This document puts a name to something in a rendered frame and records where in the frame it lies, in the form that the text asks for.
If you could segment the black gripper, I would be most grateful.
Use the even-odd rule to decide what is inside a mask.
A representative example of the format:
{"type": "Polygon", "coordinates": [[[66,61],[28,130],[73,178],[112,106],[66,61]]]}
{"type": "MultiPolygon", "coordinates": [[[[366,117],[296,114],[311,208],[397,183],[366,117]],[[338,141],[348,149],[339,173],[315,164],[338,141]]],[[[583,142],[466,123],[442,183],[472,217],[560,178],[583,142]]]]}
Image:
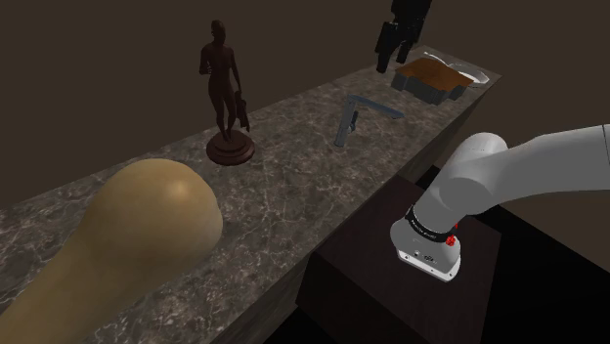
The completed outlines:
{"type": "Polygon", "coordinates": [[[394,20],[383,23],[374,49],[377,53],[377,72],[386,71],[398,45],[396,62],[403,64],[406,61],[411,48],[419,40],[431,3],[432,0],[392,0],[394,20]]]}

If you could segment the grey box with brown top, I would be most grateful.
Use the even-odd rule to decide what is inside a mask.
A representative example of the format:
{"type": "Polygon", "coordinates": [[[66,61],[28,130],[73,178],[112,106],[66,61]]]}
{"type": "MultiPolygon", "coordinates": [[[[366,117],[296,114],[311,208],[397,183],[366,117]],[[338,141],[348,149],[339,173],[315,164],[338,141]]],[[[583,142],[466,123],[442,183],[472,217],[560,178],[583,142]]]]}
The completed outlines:
{"type": "Polygon", "coordinates": [[[458,71],[427,58],[419,58],[398,67],[390,86],[408,91],[419,100],[439,106],[447,99],[461,97],[473,81],[458,71]]]}

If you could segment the white basin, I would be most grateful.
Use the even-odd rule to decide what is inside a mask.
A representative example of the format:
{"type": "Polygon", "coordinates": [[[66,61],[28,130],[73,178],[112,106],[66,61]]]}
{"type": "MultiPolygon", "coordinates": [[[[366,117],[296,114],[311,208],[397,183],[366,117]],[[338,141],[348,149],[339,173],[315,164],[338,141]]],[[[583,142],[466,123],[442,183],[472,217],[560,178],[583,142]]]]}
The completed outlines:
{"type": "Polygon", "coordinates": [[[441,64],[457,71],[458,73],[460,73],[462,76],[465,76],[469,79],[471,79],[476,85],[485,85],[490,81],[490,77],[483,72],[482,70],[479,70],[477,68],[465,65],[465,64],[458,64],[458,63],[451,63],[448,64],[445,61],[443,61],[441,58],[430,54],[428,52],[423,52],[423,54],[433,60],[436,60],[438,62],[440,62],[441,64]]]}

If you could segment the grey angular faucet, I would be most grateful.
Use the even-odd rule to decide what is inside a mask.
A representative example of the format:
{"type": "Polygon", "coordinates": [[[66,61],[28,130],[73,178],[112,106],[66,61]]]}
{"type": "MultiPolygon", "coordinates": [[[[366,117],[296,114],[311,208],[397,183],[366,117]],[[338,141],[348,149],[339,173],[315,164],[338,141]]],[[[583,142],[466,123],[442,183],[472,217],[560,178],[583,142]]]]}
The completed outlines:
{"type": "Polygon", "coordinates": [[[334,140],[334,144],[337,147],[342,148],[345,145],[347,136],[351,132],[353,132],[356,128],[356,122],[357,122],[357,118],[358,118],[358,116],[357,116],[358,111],[356,110],[357,105],[361,105],[361,106],[365,106],[367,108],[377,110],[381,113],[389,115],[392,119],[398,119],[398,118],[405,117],[405,115],[402,112],[400,112],[392,107],[385,106],[381,103],[372,101],[372,100],[362,97],[362,96],[348,94],[346,97],[346,100],[345,100],[341,119],[339,122],[335,140],[334,140]]]}

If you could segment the dark brown human figure statue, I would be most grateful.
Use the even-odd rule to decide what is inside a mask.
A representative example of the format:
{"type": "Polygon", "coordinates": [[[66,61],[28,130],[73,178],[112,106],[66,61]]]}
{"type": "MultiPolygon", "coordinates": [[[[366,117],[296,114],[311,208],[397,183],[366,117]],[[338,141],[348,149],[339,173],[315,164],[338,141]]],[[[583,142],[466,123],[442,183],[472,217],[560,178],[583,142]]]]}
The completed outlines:
{"type": "Polygon", "coordinates": [[[250,131],[246,100],[242,97],[235,52],[226,44],[226,27],[219,20],[210,26],[213,40],[200,50],[198,73],[209,76],[208,97],[219,133],[207,143],[206,154],[219,165],[241,165],[255,153],[251,138],[234,128],[238,121],[241,128],[250,131]]]}

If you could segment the tan butternut squash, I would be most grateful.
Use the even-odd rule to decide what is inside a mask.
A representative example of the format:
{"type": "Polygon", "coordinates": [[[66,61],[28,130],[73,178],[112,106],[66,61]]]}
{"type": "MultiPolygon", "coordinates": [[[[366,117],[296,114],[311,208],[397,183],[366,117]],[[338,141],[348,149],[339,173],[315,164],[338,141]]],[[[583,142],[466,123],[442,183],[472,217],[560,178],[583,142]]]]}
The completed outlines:
{"type": "Polygon", "coordinates": [[[134,162],[96,193],[77,229],[0,315],[0,344],[81,344],[220,239],[208,184],[169,159],[134,162]]]}

